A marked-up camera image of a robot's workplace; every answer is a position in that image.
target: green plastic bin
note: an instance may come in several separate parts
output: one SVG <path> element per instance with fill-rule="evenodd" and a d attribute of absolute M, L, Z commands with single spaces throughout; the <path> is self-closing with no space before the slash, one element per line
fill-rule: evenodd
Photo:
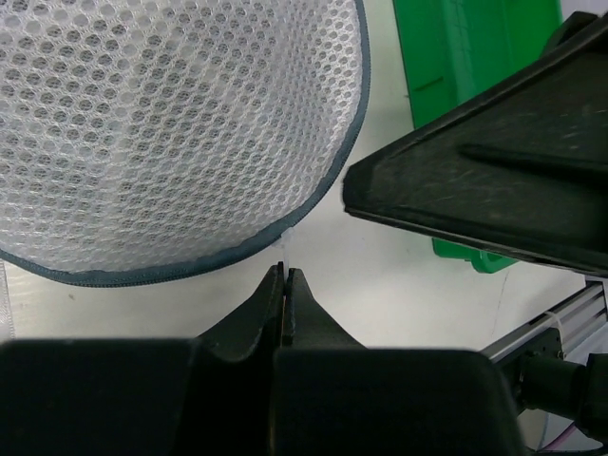
<path fill-rule="evenodd" d="M 414 126 L 534 62 L 561 24 L 559 0 L 393 0 Z M 439 257 L 495 273 L 514 259 L 440 239 Z"/>

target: white surface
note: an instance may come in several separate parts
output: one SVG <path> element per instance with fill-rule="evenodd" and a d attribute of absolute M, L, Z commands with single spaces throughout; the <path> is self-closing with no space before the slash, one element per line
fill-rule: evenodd
<path fill-rule="evenodd" d="M 561 0 L 561 13 L 564 19 L 574 11 L 587 11 L 603 14 L 608 10 L 608 0 Z"/>
<path fill-rule="evenodd" d="M 365 2 L 370 109 L 350 163 L 411 130 L 390 0 Z M 290 262 L 317 300 L 368 346 L 481 349 L 583 286 L 570 272 L 519 263 L 480 275 L 436 257 L 427 237 L 351 218 L 341 178 L 295 227 Z M 209 275 L 129 289 L 83 289 L 8 267 L 17 337 L 195 335 L 245 300 L 282 252 L 269 248 Z"/>

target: mesh laundry basket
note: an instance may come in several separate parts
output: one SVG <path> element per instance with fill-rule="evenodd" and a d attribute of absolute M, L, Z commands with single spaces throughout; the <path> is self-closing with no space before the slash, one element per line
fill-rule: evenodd
<path fill-rule="evenodd" d="M 82 285 L 274 242 L 352 149 L 359 0 L 4 0 L 0 256 Z"/>

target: white cable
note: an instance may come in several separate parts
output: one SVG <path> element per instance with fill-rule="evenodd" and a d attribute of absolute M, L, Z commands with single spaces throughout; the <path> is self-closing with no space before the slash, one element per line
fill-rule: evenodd
<path fill-rule="evenodd" d="M 275 242 L 274 246 L 283 251 L 283 278 L 287 282 L 289 278 L 289 244 L 294 238 L 294 228 L 288 228 L 281 235 L 281 239 Z"/>
<path fill-rule="evenodd" d="M 563 325 L 561 324 L 560 318 L 551 311 L 547 311 L 544 314 L 552 317 L 558 323 L 558 330 L 560 330 L 560 337 L 563 337 Z"/>

